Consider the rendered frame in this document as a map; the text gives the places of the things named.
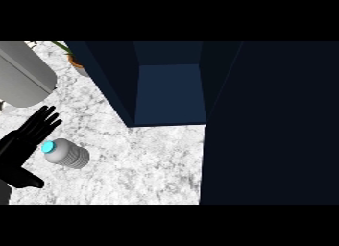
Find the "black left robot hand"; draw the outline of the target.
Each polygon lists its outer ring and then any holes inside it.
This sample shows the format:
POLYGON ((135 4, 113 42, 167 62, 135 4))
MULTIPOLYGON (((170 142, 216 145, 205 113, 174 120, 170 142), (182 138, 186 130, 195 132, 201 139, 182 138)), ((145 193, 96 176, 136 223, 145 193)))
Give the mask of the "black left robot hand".
POLYGON ((55 109, 55 106, 43 106, 20 128, 0 139, 0 180, 15 188, 45 186, 45 181, 23 168, 23 165, 63 122, 55 109))

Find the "clear water bottle, cyan cap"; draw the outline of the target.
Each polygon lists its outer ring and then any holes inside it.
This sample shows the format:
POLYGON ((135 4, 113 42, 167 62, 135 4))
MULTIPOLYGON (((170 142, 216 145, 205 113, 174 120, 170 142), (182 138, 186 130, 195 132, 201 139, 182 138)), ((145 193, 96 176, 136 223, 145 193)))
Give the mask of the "clear water bottle, cyan cap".
POLYGON ((89 150, 65 138, 49 140, 42 145, 42 152, 49 163, 82 169, 91 161, 89 150))

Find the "dark blue open cabinet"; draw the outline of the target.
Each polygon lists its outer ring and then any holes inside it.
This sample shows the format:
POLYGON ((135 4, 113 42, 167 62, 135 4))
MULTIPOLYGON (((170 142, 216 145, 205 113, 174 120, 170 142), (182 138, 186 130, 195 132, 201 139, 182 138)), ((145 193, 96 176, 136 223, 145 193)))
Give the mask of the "dark blue open cabinet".
POLYGON ((201 125, 226 85, 238 41, 67 43, 130 127, 201 125))

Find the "dark blue cabinet door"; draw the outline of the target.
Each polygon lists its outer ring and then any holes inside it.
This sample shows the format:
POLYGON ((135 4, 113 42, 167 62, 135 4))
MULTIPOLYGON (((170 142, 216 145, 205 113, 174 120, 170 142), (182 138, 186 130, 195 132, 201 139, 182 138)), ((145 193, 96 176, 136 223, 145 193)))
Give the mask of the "dark blue cabinet door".
POLYGON ((339 205, 339 41, 242 45, 205 127, 205 205, 339 205))

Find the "potted plant, orange pot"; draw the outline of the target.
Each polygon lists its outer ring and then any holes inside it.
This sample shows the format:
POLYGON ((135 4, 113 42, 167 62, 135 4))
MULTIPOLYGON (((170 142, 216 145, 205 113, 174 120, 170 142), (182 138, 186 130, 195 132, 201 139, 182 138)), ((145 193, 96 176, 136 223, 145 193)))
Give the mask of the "potted plant, orange pot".
POLYGON ((73 65, 76 71, 79 72, 79 74, 85 77, 89 77, 91 78, 91 75, 85 69, 85 66, 83 64, 79 62, 77 60, 77 57, 74 56, 70 48, 67 46, 64 46, 58 41, 51 41, 51 43, 60 47, 64 51, 65 51, 65 55, 67 55, 67 58, 68 58, 68 61, 70 61, 70 64, 73 65))

